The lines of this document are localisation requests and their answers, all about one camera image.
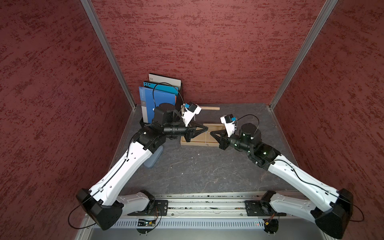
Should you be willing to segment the blue-grey glasses case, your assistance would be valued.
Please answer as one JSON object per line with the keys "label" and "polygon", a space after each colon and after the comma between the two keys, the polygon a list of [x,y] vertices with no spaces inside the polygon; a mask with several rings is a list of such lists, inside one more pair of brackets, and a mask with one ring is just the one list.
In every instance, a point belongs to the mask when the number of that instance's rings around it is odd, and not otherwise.
{"label": "blue-grey glasses case", "polygon": [[159,160],[161,154],[163,153],[164,147],[160,146],[145,162],[144,166],[148,169],[151,169],[155,163]]}

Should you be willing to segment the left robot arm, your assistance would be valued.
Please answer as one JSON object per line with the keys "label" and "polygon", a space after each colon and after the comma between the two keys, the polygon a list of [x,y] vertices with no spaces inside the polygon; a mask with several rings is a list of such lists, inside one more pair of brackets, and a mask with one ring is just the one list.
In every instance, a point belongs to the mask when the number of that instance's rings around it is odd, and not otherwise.
{"label": "left robot arm", "polygon": [[180,113],[169,103],[155,107],[152,123],[144,124],[133,135],[127,151],[109,172],[90,189],[81,189],[77,193],[80,207],[102,230],[111,228],[123,215],[155,213],[155,197],[149,192],[140,191],[127,196],[121,196],[120,192],[144,162],[157,158],[167,139],[182,136],[190,142],[208,130],[193,121],[202,110],[200,106],[189,103],[183,108]]}

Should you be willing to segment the left aluminium corner post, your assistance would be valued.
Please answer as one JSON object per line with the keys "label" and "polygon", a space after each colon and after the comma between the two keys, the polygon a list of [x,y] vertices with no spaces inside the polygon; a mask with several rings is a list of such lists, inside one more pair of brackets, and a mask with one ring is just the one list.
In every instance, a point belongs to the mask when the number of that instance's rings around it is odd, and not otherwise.
{"label": "left aluminium corner post", "polygon": [[82,3],[82,6],[88,16],[88,19],[90,20],[91,22],[91,25],[99,39],[99,42],[101,43],[102,45],[102,48],[104,49],[104,52],[111,64],[111,67],[112,69],[114,70],[114,73],[123,89],[123,92],[125,93],[126,95],[126,98],[127,100],[129,101],[130,103],[130,106],[133,110],[135,110],[137,107],[136,107],[136,102],[134,100],[134,97],[132,95],[132,92],[130,91],[127,83],[126,83],[126,80],[125,80],[125,77],[123,75],[123,72],[119,66],[119,63],[115,57],[115,54],[113,53],[113,50],[111,48],[111,45],[107,39],[107,36],[105,34],[105,31],[103,30],[103,27],[101,25],[101,22],[97,16],[97,13],[96,13],[96,10],[93,6],[93,3],[92,1],[90,0],[81,0],[81,3]]}

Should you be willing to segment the right aluminium corner post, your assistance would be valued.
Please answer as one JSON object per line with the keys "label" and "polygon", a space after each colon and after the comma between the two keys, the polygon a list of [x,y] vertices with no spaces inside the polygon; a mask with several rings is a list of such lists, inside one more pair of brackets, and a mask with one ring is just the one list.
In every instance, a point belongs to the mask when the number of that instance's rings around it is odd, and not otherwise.
{"label": "right aluminium corner post", "polygon": [[283,96],[283,93],[287,89],[288,85],[290,84],[291,80],[293,79],[295,73],[299,69],[301,63],[305,59],[307,53],[311,49],[313,43],[315,42],[316,38],[318,37],[319,33],[321,32],[323,26],[325,25],[326,21],[328,20],[329,16],[331,15],[332,11],[334,10],[335,6],[337,5],[338,0],[326,0],[323,7],[321,8],[316,20],[314,21],[309,33],[307,34],[300,50],[298,51],[291,67],[289,68],[287,74],[285,75],[280,87],[278,88],[277,92],[275,93],[271,103],[270,103],[270,109],[273,112]]}

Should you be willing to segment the aluminium rail frame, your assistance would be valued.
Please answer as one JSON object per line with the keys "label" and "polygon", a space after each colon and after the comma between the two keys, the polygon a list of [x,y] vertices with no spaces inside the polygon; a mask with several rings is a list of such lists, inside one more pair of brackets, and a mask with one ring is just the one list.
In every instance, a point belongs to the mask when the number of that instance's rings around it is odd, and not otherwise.
{"label": "aluminium rail frame", "polygon": [[166,216],[161,214],[158,214],[156,217],[123,215],[111,228],[133,228],[140,234],[148,234],[155,228],[256,229],[262,230],[267,234],[275,234],[279,229],[279,220],[284,218],[275,217],[275,215],[271,217],[247,216],[245,201],[266,202],[264,195],[178,195],[162,196],[159,199],[155,198],[155,200],[167,200],[169,202]]}

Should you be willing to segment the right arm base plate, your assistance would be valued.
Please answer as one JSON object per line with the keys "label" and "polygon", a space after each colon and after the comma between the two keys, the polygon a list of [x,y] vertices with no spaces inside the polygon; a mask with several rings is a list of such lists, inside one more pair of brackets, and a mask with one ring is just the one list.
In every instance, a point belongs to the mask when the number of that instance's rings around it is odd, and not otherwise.
{"label": "right arm base plate", "polygon": [[276,212],[270,203],[265,201],[245,201],[245,207],[248,217],[285,217],[286,213]]}

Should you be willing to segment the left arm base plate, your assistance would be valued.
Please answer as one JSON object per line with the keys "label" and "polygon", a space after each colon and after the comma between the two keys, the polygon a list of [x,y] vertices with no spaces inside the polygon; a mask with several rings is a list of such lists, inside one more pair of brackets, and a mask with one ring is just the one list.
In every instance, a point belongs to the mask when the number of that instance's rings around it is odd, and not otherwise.
{"label": "left arm base plate", "polygon": [[128,216],[157,216],[161,214],[166,216],[168,212],[168,201],[167,200],[150,200],[149,204],[143,211],[135,211],[128,214]]}

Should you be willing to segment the aluminium corner post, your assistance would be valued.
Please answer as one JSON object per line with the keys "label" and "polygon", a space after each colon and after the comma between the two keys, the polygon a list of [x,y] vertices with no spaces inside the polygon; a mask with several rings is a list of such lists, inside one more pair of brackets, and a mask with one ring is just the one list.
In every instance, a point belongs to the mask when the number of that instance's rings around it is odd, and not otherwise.
{"label": "aluminium corner post", "polygon": [[81,3],[82,3],[82,6],[88,16],[88,19],[90,20],[91,22],[91,25],[99,39],[99,42],[101,43],[102,45],[102,48],[104,49],[104,52],[111,64],[111,67],[112,69],[114,70],[114,73],[123,89],[123,92],[125,93],[126,95],[126,98],[127,100],[129,101],[130,103],[130,106],[133,110],[135,110],[137,107],[136,107],[136,102],[134,100],[134,97],[132,95],[132,92],[130,91],[127,83],[126,83],[126,80],[125,80],[125,77],[123,75],[123,72],[119,66],[119,63],[115,57],[115,54],[113,53],[113,50],[111,48],[111,45],[107,39],[107,36],[105,34],[105,31],[103,30],[103,27],[101,25],[101,22],[97,16],[97,13],[96,13],[96,10],[93,6],[93,3],[92,1],[90,0],[81,0]]}
{"label": "aluminium corner post", "polygon": [[301,63],[305,59],[307,53],[311,49],[313,43],[315,42],[316,38],[318,37],[319,33],[321,32],[323,26],[325,25],[326,21],[328,20],[329,16],[331,15],[332,11],[334,10],[335,6],[337,5],[338,0],[326,0],[323,7],[321,8],[316,20],[314,21],[309,33],[307,34],[300,50],[298,51],[291,67],[289,68],[287,74],[285,75],[280,87],[278,88],[277,92],[275,93],[271,103],[270,103],[270,109],[273,112],[283,96],[283,93],[287,89],[288,85],[290,84],[291,80],[293,79],[295,73],[299,69]]}

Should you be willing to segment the wooden jewelry display stand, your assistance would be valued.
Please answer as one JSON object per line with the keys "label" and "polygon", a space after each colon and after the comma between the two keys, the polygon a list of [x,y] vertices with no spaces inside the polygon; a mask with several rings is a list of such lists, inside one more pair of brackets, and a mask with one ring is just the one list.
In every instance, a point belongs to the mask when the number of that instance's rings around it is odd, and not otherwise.
{"label": "wooden jewelry display stand", "polygon": [[192,121],[189,123],[189,126],[191,126],[193,123],[199,123],[204,126],[208,127],[208,131],[197,135],[195,138],[193,138],[189,143],[185,141],[184,136],[181,136],[180,143],[182,146],[200,146],[200,147],[218,147],[219,143],[210,135],[211,131],[216,131],[216,130],[224,130],[225,127],[223,124],[219,123],[214,123],[214,122],[209,122],[206,118],[207,114],[209,114],[212,111],[219,111],[221,108],[217,106],[200,106],[202,108],[201,113],[203,113],[203,117],[205,117],[205,120],[203,123],[199,122],[196,120],[196,116],[192,119]]}

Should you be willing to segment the black mesh file organizer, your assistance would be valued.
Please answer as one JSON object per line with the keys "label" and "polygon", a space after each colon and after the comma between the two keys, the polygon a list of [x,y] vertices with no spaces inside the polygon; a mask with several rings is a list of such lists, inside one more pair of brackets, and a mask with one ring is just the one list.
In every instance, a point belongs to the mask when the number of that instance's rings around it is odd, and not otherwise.
{"label": "black mesh file organizer", "polygon": [[166,83],[144,82],[144,86],[139,87],[143,122],[150,124],[155,116],[155,107],[163,103],[174,105],[180,111],[183,101],[178,90],[178,87]]}

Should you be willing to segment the white folder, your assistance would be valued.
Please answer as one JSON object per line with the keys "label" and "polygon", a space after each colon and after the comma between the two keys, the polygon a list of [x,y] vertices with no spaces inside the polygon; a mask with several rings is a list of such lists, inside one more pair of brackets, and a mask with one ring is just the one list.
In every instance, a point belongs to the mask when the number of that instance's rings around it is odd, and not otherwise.
{"label": "white folder", "polygon": [[149,81],[152,83],[160,84],[160,83],[168,83],[174,87],[181,88],[182,81],[174,78],[169,78],[165,76],[160,76],[156,74],[149,74]]}

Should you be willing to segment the teal folder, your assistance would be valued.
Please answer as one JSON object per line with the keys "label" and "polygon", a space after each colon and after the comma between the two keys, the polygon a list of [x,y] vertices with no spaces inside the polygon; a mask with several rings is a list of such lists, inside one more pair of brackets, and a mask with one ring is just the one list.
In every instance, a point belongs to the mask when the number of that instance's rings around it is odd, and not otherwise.
{"label": "teal folder", "polygon": [[167,84],[143,82],[143,86],[146,88],[155,89],[157,91],[162,91],[162,92],[174,94],[175,96],[177,96],[179,94],[178,87],[173,87],[173,86],[167,85]]}

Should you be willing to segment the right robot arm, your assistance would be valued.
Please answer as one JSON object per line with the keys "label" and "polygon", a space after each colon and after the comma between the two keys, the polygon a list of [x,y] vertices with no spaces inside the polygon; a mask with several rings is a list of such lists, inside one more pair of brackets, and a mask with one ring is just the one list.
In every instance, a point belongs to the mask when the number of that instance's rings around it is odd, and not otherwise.
{"label": "right robot arm", "polygon": [[307,200],[286,197],[268,191],[266,202],[277,213],[285,213],[310,221],[328,236],[342,239],[353,215],[353,194],[337,190],[306,173],[275,148],[262,142],[261,131],[253,124],[244,124],[239,135],[233,131],[212,131],[211,136],[222,150],[232,147],[245,152],[256,166],[285,180]]}

